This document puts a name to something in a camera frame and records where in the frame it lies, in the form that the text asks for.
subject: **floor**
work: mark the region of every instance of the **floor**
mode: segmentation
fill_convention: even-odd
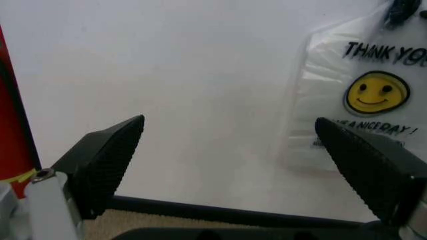
[[[96,220],[85,221],[86,240],[109,240],[138,228],[254,228],[224,222],[184,219],[128,211],[107,210]]]

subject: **smiley face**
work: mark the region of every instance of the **smiley face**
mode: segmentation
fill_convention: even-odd
[[[400,77],[383,71],[371,71],[359,77],[346,92],[346,104],[359,114],[379,114],[406,103],[411,95]]]

